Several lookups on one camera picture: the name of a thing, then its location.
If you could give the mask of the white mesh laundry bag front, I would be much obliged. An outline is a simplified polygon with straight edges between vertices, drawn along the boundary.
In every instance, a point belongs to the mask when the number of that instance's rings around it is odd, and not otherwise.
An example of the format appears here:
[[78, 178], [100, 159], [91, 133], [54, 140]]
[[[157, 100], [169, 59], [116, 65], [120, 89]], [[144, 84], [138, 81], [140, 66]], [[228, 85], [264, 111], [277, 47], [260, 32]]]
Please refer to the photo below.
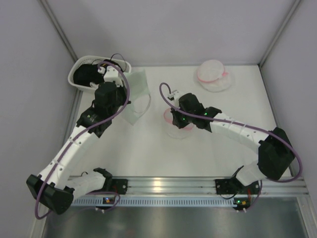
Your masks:
[[191, 132], [193, 131], [194, 125], [189, 124], [185, 126], [182, 129], [179, 129], [177, 126], [172, 124], [173, 121], [173, 115], [171, 113], [171, 109], [166, 109], [163, 113], [163, 119], [164, 119], [164, 129], [165, 132], [172, 138], [175, 139], [184, 139], [191, 135]]

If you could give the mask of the mint green bra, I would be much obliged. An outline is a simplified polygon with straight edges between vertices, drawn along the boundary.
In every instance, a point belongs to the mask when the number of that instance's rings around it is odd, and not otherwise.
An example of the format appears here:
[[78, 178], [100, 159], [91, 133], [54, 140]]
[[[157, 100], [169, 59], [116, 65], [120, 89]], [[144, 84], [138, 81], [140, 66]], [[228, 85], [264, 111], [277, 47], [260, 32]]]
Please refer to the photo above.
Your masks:
[[130, 86], [128, 104], [121, 116], [131, 125], [134, 125], [149, 109], [151, 105], [151, 93], [149, 91], [147, 76], [144, 69], [132, 73], [125, 73]]

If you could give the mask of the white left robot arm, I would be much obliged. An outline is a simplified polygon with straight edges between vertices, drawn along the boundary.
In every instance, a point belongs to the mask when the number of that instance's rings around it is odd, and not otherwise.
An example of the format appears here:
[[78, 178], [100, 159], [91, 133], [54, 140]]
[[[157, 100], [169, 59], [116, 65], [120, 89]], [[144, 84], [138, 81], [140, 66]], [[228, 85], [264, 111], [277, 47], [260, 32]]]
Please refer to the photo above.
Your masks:
[[96, 168], [75, 179], [76, 165], [128, 104], [128, 87], [123, 83], [101, 83], [91, 106], [80, 116], [68, 141], [55, 158], [38, 174], [29, 175], [26, 184], [36, 200], [55, 214], [63, 214], [72, 202], [91, 192], [112, 193], [112, 174]]

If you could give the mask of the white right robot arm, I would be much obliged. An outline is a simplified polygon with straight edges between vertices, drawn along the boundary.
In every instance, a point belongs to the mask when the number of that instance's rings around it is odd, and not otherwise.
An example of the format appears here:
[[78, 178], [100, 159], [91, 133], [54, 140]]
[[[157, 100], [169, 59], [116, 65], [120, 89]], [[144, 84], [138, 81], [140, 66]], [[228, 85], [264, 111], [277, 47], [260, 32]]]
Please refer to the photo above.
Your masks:
[[192, 93], [175, 90], [168, 99], [174, 104], [172, 123], [179, 129], [193, 124], [198, 129], [226, 136], [255, 152], [258, 159], [241, 166], [233, 174], [232, 182], [236, 186], [248, 186], [264, 178], [279, 181], [295, 158], [285, 131], [279, 127], [268, 132], [249, 128], [220, 109], [205, 108]]

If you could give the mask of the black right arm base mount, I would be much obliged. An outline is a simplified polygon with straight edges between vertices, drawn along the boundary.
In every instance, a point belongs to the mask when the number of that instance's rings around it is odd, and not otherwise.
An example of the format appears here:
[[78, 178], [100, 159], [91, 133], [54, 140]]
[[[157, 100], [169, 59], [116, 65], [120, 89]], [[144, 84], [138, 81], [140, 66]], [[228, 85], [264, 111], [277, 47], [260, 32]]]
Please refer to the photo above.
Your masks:
[[255, 195], [260, 191], [260, 183], [258, 181], [244, 186], [236, 178], [216, 179], [215, 187], [218, 195]]

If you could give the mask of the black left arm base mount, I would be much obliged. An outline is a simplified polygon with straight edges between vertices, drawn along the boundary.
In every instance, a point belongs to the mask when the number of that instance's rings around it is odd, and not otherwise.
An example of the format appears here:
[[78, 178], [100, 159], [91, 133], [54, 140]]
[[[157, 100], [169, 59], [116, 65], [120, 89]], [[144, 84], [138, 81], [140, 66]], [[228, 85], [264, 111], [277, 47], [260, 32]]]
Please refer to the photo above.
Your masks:
[[124, 178], [106, 178], [101, 189], [89, 192], [89, 194], [111, 194], [117, 193], [125, 195], [128, 189], [128, 179]]

